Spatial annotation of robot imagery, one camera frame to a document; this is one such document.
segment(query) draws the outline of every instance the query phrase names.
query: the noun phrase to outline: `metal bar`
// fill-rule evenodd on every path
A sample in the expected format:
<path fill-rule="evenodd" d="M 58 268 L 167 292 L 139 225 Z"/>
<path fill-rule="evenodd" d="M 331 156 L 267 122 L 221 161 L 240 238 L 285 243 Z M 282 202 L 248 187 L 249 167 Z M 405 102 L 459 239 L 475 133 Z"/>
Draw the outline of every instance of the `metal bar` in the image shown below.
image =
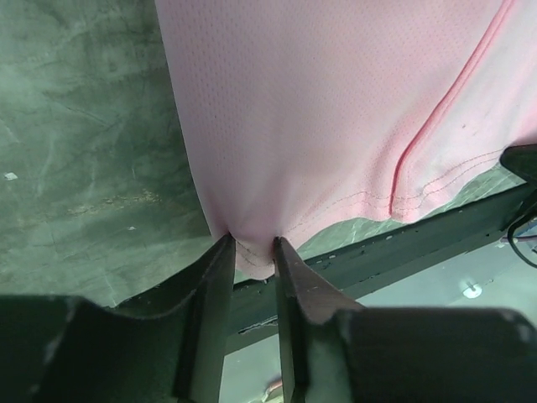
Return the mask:
<path fill-rule="evenodd" d="M 453 256 L 496 242 L 533 190 L 530 185 L 517 186 L 306 263 L 338 290 L 357 299 Z M 235 286 L 228 353 L 277 333 L 274 292 L 274 278 L 266 283 L 248 281 Z"/>

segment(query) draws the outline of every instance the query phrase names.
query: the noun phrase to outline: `pink fabric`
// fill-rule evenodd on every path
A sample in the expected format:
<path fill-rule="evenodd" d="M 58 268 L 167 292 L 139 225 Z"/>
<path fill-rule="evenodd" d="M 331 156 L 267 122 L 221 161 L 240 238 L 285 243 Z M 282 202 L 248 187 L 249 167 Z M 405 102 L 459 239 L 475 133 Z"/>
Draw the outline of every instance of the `pink fabric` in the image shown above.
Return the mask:
<path fill-rule="evenodd" d="M 537 128 L 537 2 L 156 0 L 211 232 L 273 273 L 354 217 L 413 222 Z"/>

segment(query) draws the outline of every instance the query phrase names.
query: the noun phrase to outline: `stitched seam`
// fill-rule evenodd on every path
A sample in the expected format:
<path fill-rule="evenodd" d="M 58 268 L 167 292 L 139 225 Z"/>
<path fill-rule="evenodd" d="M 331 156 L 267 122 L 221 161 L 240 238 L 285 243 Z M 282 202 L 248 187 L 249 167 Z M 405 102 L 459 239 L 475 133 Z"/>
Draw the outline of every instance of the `stitched seam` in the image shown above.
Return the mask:
<path fill-rule="evenodd" d="M 452 183 L 454 183 L 456 180 L 458 180 L 461 176 L 463 176 L 464 174 L 466 174 L 468 171 L 472 170 L 473 168 L 479 166 L 479 165 L 482 165 L 482 164 L 486 164 L 487 162 L 490 162 L 490 161 L 494 161 L 496 158 L 491 158 L 491 159 L 488 159 L 488 160 L 484 160 L 484 161 L 480 161 L 478 162 L 477 164 L 474 164 L 472 166 L 470 166 L 469 168 L 467 168 L 466 170 L 464 170 L 463 172 L 461 172 L 459 175 L 457 175 L 455 178 L 453 178 L 450 182 L 446 183 L 445 186 L 441 187 L 440 189 L 437 189 L 436 191 L 432 191 L 432 192 L 429 192 L 429 193 L 423 193 L 422 196 L 424 197 L 424 199 L 421 201 L 421 203 L 417 206 L 417 207 L 412 207 L 412 208 L 398 208 L 398 207 L 395 207 L 394 210 L 397 210 L 397 211 L 406 211 L 406 212 L 409 212 L 409 211 L 413 211 L 413 210 L 418 210 L 420 209 L 420 207 L 425 203 L 425 200 L 427 197 L 429 197 L 430 195 L 433 195 L 435 193 L 438 193 L 439 191 L 444 191 L 449 185 L 451 185 Z M 359 192 L 355 195 L 351 195 L 351 196 L 348 196 L 348 197 L 343 197 L 342 199 L 340 199 L 339 201 L 335 201 L 334 203 L 331 204 L 331 206 L 333 206 L 334 204 L 337 204 L 338 202 L 341 202 L 341 201 L 344 201 L 346 199 L 349 199 L 353 196 L 356 196 L 356 195 L 359 195 L 361 193 L 366 193 L 366 192 Z M 346 207 L 352 207 L 352 206 L 356 206 L 357 204 L 368 204 L 369 206 L 371 207 L 374 207 L 374 208 L 377 208 L 377 209 L 380 209 L 380 208 L 387 208 L 387 206 L 374 206 L 373 204 L 367 202 L 367 201 L 355 201 L 354 203 L 351 203 L 351 204 L 344 204 L 342 206 L 339 206 L 338 208 L 336 208 L 335 210 L 331 210 L 330 212 L 336 212 L 338 210 L 341 210 L 342 208 L 346 208 Z M 291 229 L 289 229 L 288 231 L 291 232 L 293 230 L 295 230 L 296 228 L 298 227 L 301 227 L 303 225 L 307 225 L 307 227 L 305 228 L 302 228 L 302 230 L 300 231 L 300 233 L 304 233 L 305 231 L 307 231 L 309 228 L 311 228 L 314 224 L 315 224 L 315 221 L 321 217 L 321 216 L 324 216 L 325 214 L 328 213 L 328 210 L 329 210 L 329 207 L 326 208 L 325 210 L 323 210 L 322 213 L 318 214 L 317 216 L 313 217 L 313 218 L 310 218 L 307 222 L 302 222 L 300 224 L 297 224 L 295 225 L 294 227 L 292 227 Z M 258 254 L 255 254 L 253 251 L 251 251 L 249 248 L 247 248 L 246 246 L 244 246 L 244 244 L 242 244 L 240 241 L 237 241 L 237 243 L 246 251 L 248 252 L 249 254 L 251 254 L 252 256 L 258 258 L 258 259 L 263 259 L 261 256 L 259 256 Z M 251 264 L 253 267 L 262 267 L 258 264 L 255 264 L 253 263 L 252 261 L 250 261 L 249 259 L 246 258 L 246 256 L 244 256 L 244 254 L 240 253 L 240 255 L 249 263 Z"/>
<path fill-rule="evenodd" d="M 430 195 L 433 195 L 435 193 L 438 193 L 439 191 L 444 191 L 449 185 L 451 185 L 453 182 L 457 181 L 461 176 L 463 176 L 464 174 L 466 174 L 468 171 L 470 170 L 473 170 L 476 166 L 479 166 L 479 165 L 482 165 L 482 164 L 486 164 L 487 162 L 490 162 L 490 161 L 494 161 L 495 158 L 491 158 L 489 160 L 484 160 L 484 161 L 481 161 L 475 165 L 472 165 L 470 166 L 467 170 L 464 170 L 463 172 L 461 172 L 460 175 L 457 175 L 455 178 L 453 178 L 452 181 L 446 183 L 445 186 L 441 187 L 440 189 L 437 189 L 435 191 L 431 191 L 429 193 L 426 193 L 424 194 L 424 198 L 423 200 L 421 201 L 421 203 L 417 206 L 417 207 L 412 207 L 412 208 L 400 208 L 400 207 L 394 207 L 394 210 L 400 210 L 400 211 L 412 211 L 412 210 L 418 210 L 421 206 L 423 206 L 423 204 L 425 203 L 425 200 L 427 197 L 429 197 Z"/>
<path fill-rule="evenodd" d="M 493 27 L 492 31 L 489 30 L 490 29 L 490 26 L 489 26 L 487 28 L 487 30 L 485 31 L 485 34 L 483 35 L 483 38 L 481 39 L 481 40 L 485 39 L 486 43 L 483 46 L 480 46 L 481 44 L 477 44 L 477 48 L 474 50 L 474 52 L 472 53 L 472 55 L 468 59 L 467 64 L 462 68 L 462 71 L 461 71 L 461 74 L 459 75 L 459 77 L 457 77 L 457 79 L 453 83 L 453 86 L 457 86 L 457 89 L 454 92 L 452 92 L 451 89 L 448 90 L 448 92 L 446 94 L 448 96 L 448 99 L 446 99 L 446 102 L 441 102 L 441 104 L 444 103 L 444 105 L 439 105 L 439 106 L 441 106 L 440 116 L 435 119 L 435 121 L 432 123 L 432 126 L 430 128 L 424 129 L 422 134 L 420 134 L 420 133 L 417 134 L 417 136 L 419 136 L 419 137 L 416 139 L 416 144 L 414 144 L 414 146 L 412 146 L 412 149 L 409 150 L 409 154 L 415 152 L 415 150 L 418 148 L 419 143 L 421 142 L 421 140 L 423 140 L 429 133 L 432 133 L 433 131 L 435 131 L 438 128 L 439 124 L 444 120 L 444 117 L 447 114 L 447 112 L 450 109 L 450 107 L 453 104 L 453 102 L 455 101 L 455 98 L 462 91 L 462 88 L 465 86 L 467 81 L 470 79 L 470 76 L 472 75 L 472 73 L 476 70 L 477 66 L 480 64 L 483 56 L 487 53 L 487 50 L 488 50 L 488 48 L 490 47 L 490 44 L 493 41 L 494 35 L 498 32 L 499 28 L 503 25 L 503 21 L 505 20 L 505 17 L 507 15 L 508 11 L 511 9 L 512 5 L 513 5 L 513 2 L 509 0 L 508 2 L 503 2 L 502 6 L 500 6 L 500 10 L 498 11 L 499 16 L 498 16 L 498 13 L 497 13 L 493 17 L 493 21 L 491 21 L 491 24 L 493 24 L 495 22 L 495 20 L 497 20 L 497 17 L 498 17 L 498 22 L 497 22 L 496 26 Z M 435 111 L 433 111 L 433 113 L 431 114 L 429 119 L 435 118 L 434 115 L 435 115 Z M 406 173 L 406 176 L 405 176 L 405 179 L 404 179 L 405 188 L 408 188 L 408 184 L 410 182 L 410 180 L 409 180 L 410 179 L 410 171 L 411 170 L 407 170 L 407 173 Z"/>
<path fill-rule="evenodd" d="M 444 179 L 446 176 L 450 175 L 451 172 L 453 172 L 454 170 L 456 170 L 456 169 L 458 169 L 458 168 L 461 168 L 464 164 L 466 164 L 466 163 L 468 163 L 468 162 L 472 162 L 472 161 L 474 161 L 474 160 L 479 160 L 480 158 L 485 157 L 485 156 L 487 156 L 487 155 L 492 155 L 492 154 L 498 154 L 498 153 L 501 153 L 501 152 L 503 152 L 503 150 L 504 150 L 504 149 L 498 149 L 498 150 L 496 150 L 496 151 L 492 151 L 492 152 L 490 152 L 490 153 L 486 153 L 486 154 L 481 154 L 481 155 L 479 155 L 479 156 L 477 156 L 477 157 L 470 158 L 469 160 L 465 160 L 465 161 L 461 162 L 460 164 L 455 165 L 453 168 L 451 168 L 450 170 L 448 170 L 444 175 L 439 176 L 438 178 L 434 179 L 433 181 L 430 181 L 430 182 L 425 183 L 424 186 L 423 186 L 423 190 L 421 191 L 421 193 L 420 193 L 419 195 L 417 195 L 417 196 L 411 196 L 411 197 L 398 197 L 398 196 L 397 196 L 397 197 L 395 197 L 395 199 L 397 199 L 397 200 L 412 200 L 412 199 L 417 199 L 418 197 L 422 197 L 423 195 L 426 195 L 426 194 L 427 194 L 427 193 L 425 193 L 425 188 L 426 188 L 427 186 L 430 186 L 430 185 L 432 185 L 433 183 L 436 183 L 437 181 L 440 181 L 440 180 Z"/>

